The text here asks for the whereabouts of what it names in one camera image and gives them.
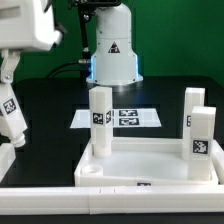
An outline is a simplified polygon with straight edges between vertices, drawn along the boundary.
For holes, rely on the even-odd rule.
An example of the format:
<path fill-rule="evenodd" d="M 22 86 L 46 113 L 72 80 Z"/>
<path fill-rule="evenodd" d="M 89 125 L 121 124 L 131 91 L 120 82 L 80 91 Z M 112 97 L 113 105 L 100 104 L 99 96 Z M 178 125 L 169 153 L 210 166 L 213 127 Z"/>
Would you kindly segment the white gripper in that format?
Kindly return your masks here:
<path fill-rule="evenodd" d="M 20 61 L 20 52 L 14 50 L 49 51 L 61 39 L 52 0 L 0 0 L 0 82 L 13 82 Z"/>

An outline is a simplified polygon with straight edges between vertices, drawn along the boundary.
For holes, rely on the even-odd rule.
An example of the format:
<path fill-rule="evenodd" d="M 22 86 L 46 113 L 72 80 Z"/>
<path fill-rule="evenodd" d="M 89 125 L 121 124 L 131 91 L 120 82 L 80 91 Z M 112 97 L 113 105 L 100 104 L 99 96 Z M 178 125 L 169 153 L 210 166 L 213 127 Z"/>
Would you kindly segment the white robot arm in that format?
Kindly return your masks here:
<path fill-rule="evenodd" d="M 130 9 L 121 0 L 68 0 L 68 6 L 78 9 L 86 81 L 118 90 L 141 82 Z M 13 82 L 23 51 L 48 51 L 63 34 L 52 0 L 0 0 L 0 83 Z"/>

